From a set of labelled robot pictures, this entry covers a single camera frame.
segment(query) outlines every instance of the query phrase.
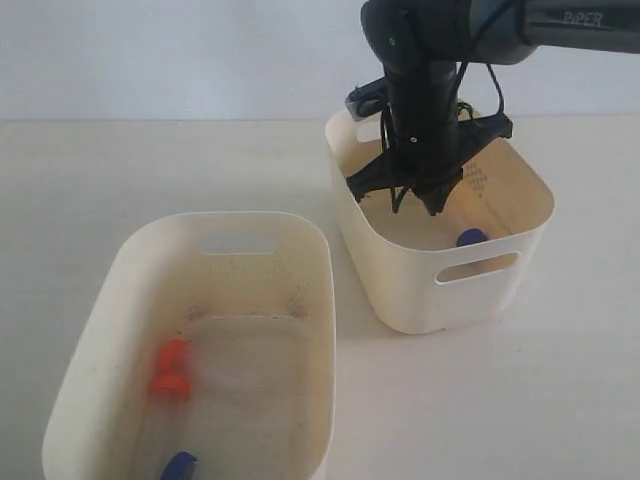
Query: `blue cap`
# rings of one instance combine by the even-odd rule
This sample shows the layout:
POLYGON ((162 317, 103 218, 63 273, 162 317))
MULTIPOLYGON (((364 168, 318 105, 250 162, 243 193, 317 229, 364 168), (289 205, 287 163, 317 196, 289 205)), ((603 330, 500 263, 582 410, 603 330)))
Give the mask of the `blue cap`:
POLYGON ((175 454, 164 468, 160 480, 190 480, 196 469, 196 461, 196 457, 188 452, 175 454))
POLYGON ((489 240, 484 232, 478 228, 470 228, 460 234, 456 241, 456 247, 464 247, 466 245, 473 245, 475 243, 482 243, 489 240))

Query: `black cable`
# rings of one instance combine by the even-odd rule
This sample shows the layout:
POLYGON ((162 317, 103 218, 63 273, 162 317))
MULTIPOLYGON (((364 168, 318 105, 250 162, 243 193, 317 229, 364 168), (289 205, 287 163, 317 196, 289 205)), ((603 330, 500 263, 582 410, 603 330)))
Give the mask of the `black cable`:
POLYGON ((466 55, 467 60, 464 60, 460 64, 460 70, 458 70, 458 73, 456 74, 456 78, 451 88, 451 93, 449 94, 449 100, 447 101, 447 105, 448 105, 447 112, 451 111, 451 108, 453 107, 453 103, 456 101, 456 98, 458 96, 458 90, 460 89, 460 85, 462 84, 462 79, 464 78, 464 75, 467 72, 467 67, 469 66, 468 57, 473 55, 473 52, 475 51, 476 47, 482 40, 482 37, 489 31, 489 29, 493 26, 493 24, 496 23, 498 20, 500 20, 500 17, 502 17, 502 15, 504 15, 505 12, 509 10, 511 7, 513 7, 517 2, 518 0, 504 0, 504 2, 502 2, 500 6, 496 8, 493 11, 493 13, 489 15, 489 17, 484 22, 482 22, 482 25, 480 25, 480 28, 478 28, 478 31, 471 39, 469 51, 467 52, 467 55, 466 55))
POLYGON ((496 73, 493 71, 493 67, 491 66, 491 64, 487 63, 486 65, 487 70, 489 71, 489 75, 491 75, 491 81, 496 87, 496 92, 498 92, 498 113, 504 113, 504 95, 502 94, 502 88, 500 88, 498 77, 496 77, 496 73))

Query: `black robotic arm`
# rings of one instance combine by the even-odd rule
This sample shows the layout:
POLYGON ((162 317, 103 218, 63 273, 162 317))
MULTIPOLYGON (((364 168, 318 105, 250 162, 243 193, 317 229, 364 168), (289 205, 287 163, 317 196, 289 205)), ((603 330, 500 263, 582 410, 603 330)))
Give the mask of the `black robotic arm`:
POLYGON ((540 45, 640 53, 640 0, 368 0, 361 22, 384 78, 351 92, 347 107, 356 120, 381 112, 384 148, 347 183, 358 201, 390 188, 395 212, 412 191, 440 213, 463 165, 511 136, 492 64, 519 63, 540 45), (459 121, 469 63, 487 65, 500 107, 459 121))

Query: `bin handle hole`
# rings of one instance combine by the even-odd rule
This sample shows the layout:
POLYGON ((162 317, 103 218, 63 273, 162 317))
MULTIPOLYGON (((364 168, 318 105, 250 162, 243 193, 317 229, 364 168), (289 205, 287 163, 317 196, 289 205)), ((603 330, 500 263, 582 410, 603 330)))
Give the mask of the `bin handle hole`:
POLYGON ((447 267, 436 275, 436 283, 445 285, 447 283, 473 278, 478 275, 499 272, 515 264, 519 256, 519 253, 511 252, 497 257, 447 267))
POLYGON ((200 238, 198 251, 203 255, 247 255, 276 253, 280 244, 271 235, 259 233, 224 233, 200 238))

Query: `table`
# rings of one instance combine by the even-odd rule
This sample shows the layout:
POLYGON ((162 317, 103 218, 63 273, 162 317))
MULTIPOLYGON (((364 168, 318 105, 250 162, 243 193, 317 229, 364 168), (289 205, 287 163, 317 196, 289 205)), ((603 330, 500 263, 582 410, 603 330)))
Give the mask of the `table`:
POLYGON ((2 478, 42 478, 49 412, 125 239, 243 209, 302 214, 331 243, 331 479, 638 478, 640 116, 515 125, 557 200, 516 298, 492 321, 405 336, 373 315, 333 220, 323 122, 0 124, 2 478))

